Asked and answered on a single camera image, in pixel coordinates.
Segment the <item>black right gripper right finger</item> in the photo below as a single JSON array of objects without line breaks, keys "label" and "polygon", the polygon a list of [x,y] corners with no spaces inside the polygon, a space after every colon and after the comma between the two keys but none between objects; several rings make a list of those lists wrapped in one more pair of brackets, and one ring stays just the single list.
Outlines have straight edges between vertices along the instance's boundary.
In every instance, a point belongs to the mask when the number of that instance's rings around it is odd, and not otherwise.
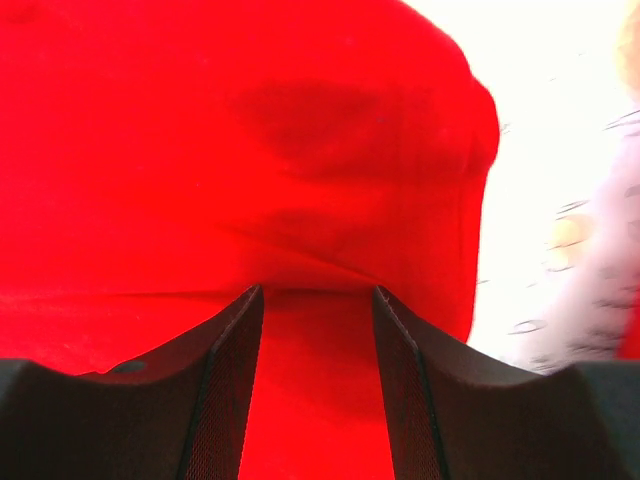
[{"label": "black right gripper right finger", "polygon": [[373,329],[398,479],[635,479],[639,365],[538,375],[484,355],[384,288]]}]

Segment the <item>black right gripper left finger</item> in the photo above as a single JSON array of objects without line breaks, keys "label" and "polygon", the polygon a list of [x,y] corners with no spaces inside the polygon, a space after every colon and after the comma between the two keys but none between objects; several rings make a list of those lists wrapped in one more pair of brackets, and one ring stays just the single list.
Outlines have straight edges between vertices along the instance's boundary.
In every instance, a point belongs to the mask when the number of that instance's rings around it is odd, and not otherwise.
[{"label": "black right gripper left finger", "polygon": [[253,286],[106,373],[1,363],[5,479],[234,479],[264,313]]}]

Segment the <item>red t shirt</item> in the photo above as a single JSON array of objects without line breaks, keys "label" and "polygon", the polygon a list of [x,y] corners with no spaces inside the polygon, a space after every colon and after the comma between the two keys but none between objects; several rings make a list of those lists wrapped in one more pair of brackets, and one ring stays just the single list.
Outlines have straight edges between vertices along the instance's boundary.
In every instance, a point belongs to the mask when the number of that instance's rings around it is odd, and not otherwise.
[{"label": "red t shirt", "polygon": [[500,128],[400,1],[5,1],[1,353],[107,371],[251,285],[241,475],[393,475],[387,287],[459,340]]}]

